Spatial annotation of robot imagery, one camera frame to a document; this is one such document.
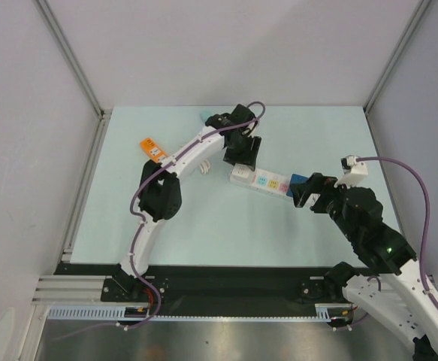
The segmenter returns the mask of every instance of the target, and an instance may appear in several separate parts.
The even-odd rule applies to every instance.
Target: reflective metal surface
[[[373,319],[351,332],[332,332],[321,323],[152,322],[127,332],[104,327],[52,341],[92,324],[48,320],[35,361],[412,359]]]

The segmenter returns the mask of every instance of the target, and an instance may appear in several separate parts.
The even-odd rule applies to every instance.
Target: light blue tabletop
[[[198,134],[202,111],[230,107],[114,108],[83,211],[72,262],[117,263],[128,252],[138,219],[128,212],[148,160],[139,143],[151,137],[172,154]],[[376,151],[360,107],[269,106],[258,127],[257,166],[267,171],[340,177],[340,158]],[[295,208],[292,200],[234,185],[232,167],[212,156],[207,175],[198,170],[182,187],[183,204],[157,239],[156,265],[360,266],[352,248],[327,215]],[[385,222],[398,229],[377,162],[363,182],[384,205]]]

